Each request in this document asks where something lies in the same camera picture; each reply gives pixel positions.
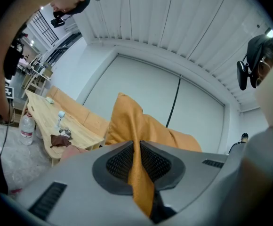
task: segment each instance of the white garage door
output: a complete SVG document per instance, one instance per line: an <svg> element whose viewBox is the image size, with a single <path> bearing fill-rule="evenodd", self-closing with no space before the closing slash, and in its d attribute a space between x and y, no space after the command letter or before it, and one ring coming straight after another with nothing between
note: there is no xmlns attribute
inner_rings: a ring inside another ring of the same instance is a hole
<svg viewBox="0 0 273 226"><path fill-rule="evenodd" d="M166 125L178 80L162 69L118 56L94 86L84 106L110 120L117 95L122 92L139 103L145 114Z"/></svg>
<svg viewBox="0 0 273 226"><path fill-rule="evenodd" d="M224 107L210 95L181 80L169 128L192 135L203 152L217 153Z"/></svg>

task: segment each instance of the eyeglasses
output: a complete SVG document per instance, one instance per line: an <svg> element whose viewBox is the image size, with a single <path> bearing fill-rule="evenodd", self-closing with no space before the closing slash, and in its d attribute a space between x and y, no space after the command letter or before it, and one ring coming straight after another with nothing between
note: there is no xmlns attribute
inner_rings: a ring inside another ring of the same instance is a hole
<svg viewBox="0 0 273 226"><path fill-rule="evenodd" d="M256 80L256 87L258 87L262 80L265 78L265 76L270 72L271 66L265 62L265 56L260 60L258 64L258 74L259 77Z"/></svg>

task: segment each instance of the black vent grille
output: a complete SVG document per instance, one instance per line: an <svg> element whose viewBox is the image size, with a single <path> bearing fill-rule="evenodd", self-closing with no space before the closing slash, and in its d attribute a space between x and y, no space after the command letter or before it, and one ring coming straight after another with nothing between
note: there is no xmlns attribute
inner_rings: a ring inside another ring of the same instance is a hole
<svg viewBox="0 0 273 226"><path fill-rule="evenodd" d="M107 171L114 177L128 182L128 174L132 167L133 161L133 144L122 150L107 161Z"/></svg>
<svg viewBox="0 0 273 226"><path fill-rule="evenodd" d="M171 169L171 162L140 144L142 165L145 168L152 182L164 176Z"/></svg>
<svg viewBox="0 0 273 226"><path fill-rule="evenodd" d="M46 220L66 187L67 185L63 183L52 183L50 187L35 202L35 204L29 209L29 211L42 220Z"/></svg>
<svg viewBox="0 0 273 226"><path fill-rule="evenodd" d="M223 162L213 161L209 159L204 160L202 163L216 168L222 168L224 165Z"/></svg>

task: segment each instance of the black hair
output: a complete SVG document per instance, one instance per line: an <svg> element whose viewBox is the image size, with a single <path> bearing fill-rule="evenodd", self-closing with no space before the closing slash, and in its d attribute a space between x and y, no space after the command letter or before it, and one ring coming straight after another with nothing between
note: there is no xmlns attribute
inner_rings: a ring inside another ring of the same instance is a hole
<svg viewBox="0 0 273 226"><path fill-rule="evenodd" d="M74 14L77 14L77 13L81 13L81 12L89 5L89 2L90 2L90 0L80 1L80 2L78 2L76 8L74 8L74 9L68 11L68 12L65 13L65 14L74 15Z"/></svg>
<svg viewBox="0 0 273 226"><path fill-rule="evenodd" d="M243 133L241 138L249 138L249 135L247 133Z"/></svg>
<svg viewBox="0 0 273 226"><path fill-rule="evenodd" d="M265 41L262 48L262 54L273 62L273 38Z"/></svg>

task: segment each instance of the brown leather item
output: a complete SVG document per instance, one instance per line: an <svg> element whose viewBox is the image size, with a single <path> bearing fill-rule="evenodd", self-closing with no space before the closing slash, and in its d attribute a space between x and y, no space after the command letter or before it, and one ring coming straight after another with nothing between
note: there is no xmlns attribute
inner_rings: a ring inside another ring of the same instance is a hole
<svg viewBox="0 0 273 226"><path fill-rule="evenodd" d="M154 184L142 166L139 142L152 141L196 152L201 152L201 147L191 135L164 127L153 117L143 114L143 109L137 102L119 93L113 107L106 145L130 140L134 143L134 155L128 183L132 185L135 203L147 216L150 216Z"/></svg>
<svg viewBox="0 0 273 226"><path fill-rule="evenodd" d="M69 138L67 138L66 136L55 136L55 135L51 135L51 148L54 146L68 146L71 145L72 143L69 141Z"/></svg>

